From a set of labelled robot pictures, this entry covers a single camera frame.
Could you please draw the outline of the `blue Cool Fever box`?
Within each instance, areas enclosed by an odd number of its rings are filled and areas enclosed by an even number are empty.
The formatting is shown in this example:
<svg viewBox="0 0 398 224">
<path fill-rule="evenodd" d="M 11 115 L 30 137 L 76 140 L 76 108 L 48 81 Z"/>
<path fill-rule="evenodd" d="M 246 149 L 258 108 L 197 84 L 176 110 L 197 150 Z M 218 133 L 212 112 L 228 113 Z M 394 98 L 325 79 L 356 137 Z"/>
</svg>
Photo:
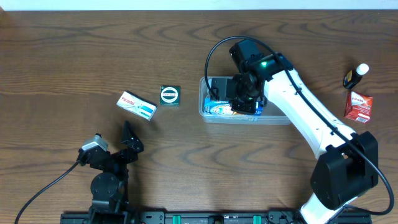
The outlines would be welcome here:
<svg viewBox="0 0 398 224">
<path fill-rule="evenodd" d="M 242 113 L 233 111 L 228 101 L 215 101 L 211 100 L 210 97 L 206 97 L 204 99 L 203 107 L 204 107 L 203 110 L 206 114 L 212 114 L 218 116 L 242 115 Z"/>
</svg>

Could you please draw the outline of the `dark bottle white cap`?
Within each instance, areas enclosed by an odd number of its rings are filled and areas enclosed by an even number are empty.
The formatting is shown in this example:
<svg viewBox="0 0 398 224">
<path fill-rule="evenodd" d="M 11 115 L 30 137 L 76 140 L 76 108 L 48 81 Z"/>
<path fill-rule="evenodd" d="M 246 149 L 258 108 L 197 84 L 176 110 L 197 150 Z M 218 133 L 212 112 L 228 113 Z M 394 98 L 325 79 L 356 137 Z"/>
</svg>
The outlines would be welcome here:
<svg viewBox="0 0 398 224">
<path fill-rule="evenodd" d="M 354 86 L 356 86 L 361 79 L 367 74 L 369 71 L 369 66 L 365 63 L 362 63 L 357 66 L 356 69 L 350 70 L 343 79 L 343 87 L 351 90 Z"/>
</svg>

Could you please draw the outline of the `red Panadol ActiFast box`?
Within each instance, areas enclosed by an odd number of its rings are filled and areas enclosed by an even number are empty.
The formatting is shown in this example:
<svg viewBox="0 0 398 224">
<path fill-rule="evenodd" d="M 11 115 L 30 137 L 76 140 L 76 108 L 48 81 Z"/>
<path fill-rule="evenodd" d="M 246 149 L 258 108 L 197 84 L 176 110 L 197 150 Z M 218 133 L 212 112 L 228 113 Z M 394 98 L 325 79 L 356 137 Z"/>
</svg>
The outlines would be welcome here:
<svg viewBox="0 0 398 224">
<path fill-rule="evenodd" d="M 367 123 L 371 120 L 372 106 L 373 97 L 351 91 L 346 101 L 345 118 Z"/>
</svg>

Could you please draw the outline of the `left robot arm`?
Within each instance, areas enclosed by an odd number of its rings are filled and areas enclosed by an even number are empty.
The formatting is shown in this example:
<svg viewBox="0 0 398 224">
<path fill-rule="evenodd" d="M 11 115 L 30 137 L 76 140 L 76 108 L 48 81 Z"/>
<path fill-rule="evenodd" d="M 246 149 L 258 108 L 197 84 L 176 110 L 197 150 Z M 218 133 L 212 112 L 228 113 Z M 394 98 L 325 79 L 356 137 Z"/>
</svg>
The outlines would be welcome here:
<svg viewBox="0 0 398 224">
<path fill-rule="evenodd" d="M 128 121 L 124 122 L 121 143 L 126 146 L 125 149 L 110 153 L 108 143 L 97 133 L 78 150 L 76 161 L 81 166 L 88 164 L 101 171 L 90 186 L 93 194 L 92 207 L 99 212 L 118 213 L 128 205 L 127 165 L 137 161 L 138 154 L 144 150 L 142 141 Z"/>
</svg>

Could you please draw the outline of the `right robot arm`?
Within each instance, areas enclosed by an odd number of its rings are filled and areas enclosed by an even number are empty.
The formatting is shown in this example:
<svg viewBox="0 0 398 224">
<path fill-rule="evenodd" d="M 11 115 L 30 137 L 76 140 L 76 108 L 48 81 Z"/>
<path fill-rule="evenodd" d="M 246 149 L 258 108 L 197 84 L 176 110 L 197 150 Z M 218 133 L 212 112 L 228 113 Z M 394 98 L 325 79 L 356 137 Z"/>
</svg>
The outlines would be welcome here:
<svg viewBox="0 0 398 224">
<path fill-rule="evenodd" d="M 239 73 L 226 92 L 233 111 L 254 114 L 257 103 L 267 99 L 291 120 L 317 160 L 310 178 L 313 193 L 300 215 L 304 223 L 330 223 L 383 179 L 377 140 L 331 114 L 282 54 L 265 56 L 258 49 L 261 41 L 237 39 L 229 53 Z"/>
</svg>

